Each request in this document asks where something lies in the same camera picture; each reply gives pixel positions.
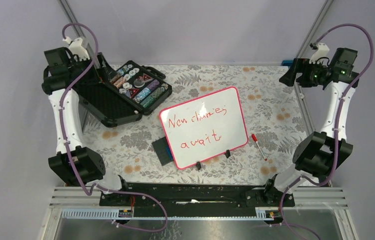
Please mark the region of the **red whiteboard marker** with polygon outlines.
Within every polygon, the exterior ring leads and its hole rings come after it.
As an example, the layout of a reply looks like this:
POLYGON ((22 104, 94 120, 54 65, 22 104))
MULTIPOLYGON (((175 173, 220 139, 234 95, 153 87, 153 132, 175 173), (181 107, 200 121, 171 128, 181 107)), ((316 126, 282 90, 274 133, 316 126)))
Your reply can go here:
POLYGON ((262 158, 264 159, 264 161, 268 161, 268 158, 265 156, 265 154, 264 154, 262 148, 261 148, 260 145, 259 145, 258 140, 257 140, 257 141, 254 141, 254 143, 255 143, 255 145, 257 146, 257 148, 258 148, 258 150, 259 150, 259 152, 260 152, 262 158))

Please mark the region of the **pink framed whiteboard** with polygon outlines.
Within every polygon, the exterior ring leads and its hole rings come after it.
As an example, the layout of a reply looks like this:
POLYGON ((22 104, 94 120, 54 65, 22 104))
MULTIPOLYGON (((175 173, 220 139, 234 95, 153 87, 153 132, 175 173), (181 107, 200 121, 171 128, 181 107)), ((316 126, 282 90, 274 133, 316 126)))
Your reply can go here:
POLYGON ((164 108, 159 119, 180 170, 249 141, 239 91, 234 86, 164 108))

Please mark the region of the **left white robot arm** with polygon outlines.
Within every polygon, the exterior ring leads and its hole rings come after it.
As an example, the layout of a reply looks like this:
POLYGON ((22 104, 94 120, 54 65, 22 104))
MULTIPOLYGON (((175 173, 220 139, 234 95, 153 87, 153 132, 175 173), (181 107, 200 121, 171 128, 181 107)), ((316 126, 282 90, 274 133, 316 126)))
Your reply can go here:
POLYGON ((48 65, 41 87, 52 106, 57 141, 48 165, 65 184, 81 187, 91 196, 106 169, 102 156, 84 144, 79 95, 73 87, 89 72, 93 62, 80 70, 81 62, 67 47, 47 50, 44 55, 48 65))

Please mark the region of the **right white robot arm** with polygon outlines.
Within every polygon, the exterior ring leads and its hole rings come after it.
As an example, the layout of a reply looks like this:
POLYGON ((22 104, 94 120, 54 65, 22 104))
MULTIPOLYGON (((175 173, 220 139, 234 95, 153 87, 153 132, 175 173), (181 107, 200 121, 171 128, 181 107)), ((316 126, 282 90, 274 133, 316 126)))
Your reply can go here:
POLYGON ((322 86, 329 98, 327 115, 321 130, 314 131, 298 145, 289 168, 266 182, 262 199, 269 206, 275 206, 283 194, 312 177, 328 180, 353 151, 353 145, 347 143, 346 120, 358 86, 359 73, 353 71, 358 51, 337 48, 325 65, 323 60, 329 49, 325 46, 314 49, 311 58, 295 58, 279 82, 288 87, 295 83, 304 88, 322 86))

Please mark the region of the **red marker cap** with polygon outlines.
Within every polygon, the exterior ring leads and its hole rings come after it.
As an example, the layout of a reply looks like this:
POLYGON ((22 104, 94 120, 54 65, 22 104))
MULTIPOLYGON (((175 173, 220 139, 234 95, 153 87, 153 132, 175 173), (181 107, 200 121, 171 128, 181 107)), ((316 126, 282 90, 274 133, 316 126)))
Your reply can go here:
POLYGON ((257 139, 257 137, 256 137, 256 135, 255 134, 252 134, 251 135, 251 137, 252 137, 252 139, 255 141, 255 142, 257 142, 258 141, 258 139, 257 139))

